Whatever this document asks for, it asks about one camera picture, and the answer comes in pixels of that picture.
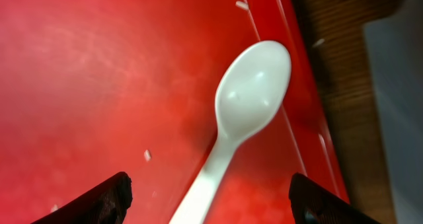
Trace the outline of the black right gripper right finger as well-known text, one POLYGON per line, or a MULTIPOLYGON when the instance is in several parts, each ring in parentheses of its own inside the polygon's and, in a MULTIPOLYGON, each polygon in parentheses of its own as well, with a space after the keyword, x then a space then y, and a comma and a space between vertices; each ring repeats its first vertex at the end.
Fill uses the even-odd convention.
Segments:
POLYGON ((289 200, 295 224, 380 224, 300 173, 291 178, 289 200))

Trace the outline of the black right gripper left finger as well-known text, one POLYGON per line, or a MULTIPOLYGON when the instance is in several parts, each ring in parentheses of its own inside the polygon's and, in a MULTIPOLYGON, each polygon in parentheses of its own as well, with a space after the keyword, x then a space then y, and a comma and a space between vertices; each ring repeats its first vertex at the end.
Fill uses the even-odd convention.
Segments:
POLYGON ((123 223, 132 200, 132 180, 118 172, 35 224, 123 223))

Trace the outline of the white plastic spoon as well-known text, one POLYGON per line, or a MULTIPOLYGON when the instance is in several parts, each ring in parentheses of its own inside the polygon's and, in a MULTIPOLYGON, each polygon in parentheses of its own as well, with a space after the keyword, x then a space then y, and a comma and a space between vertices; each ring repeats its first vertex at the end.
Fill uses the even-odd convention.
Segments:
POLYGON ((236 150, 272 121, 290 77, 291 58, 279 42, 257 42, 236 57, 215 93, 215 144, 170 224, 204 222, 236 150))

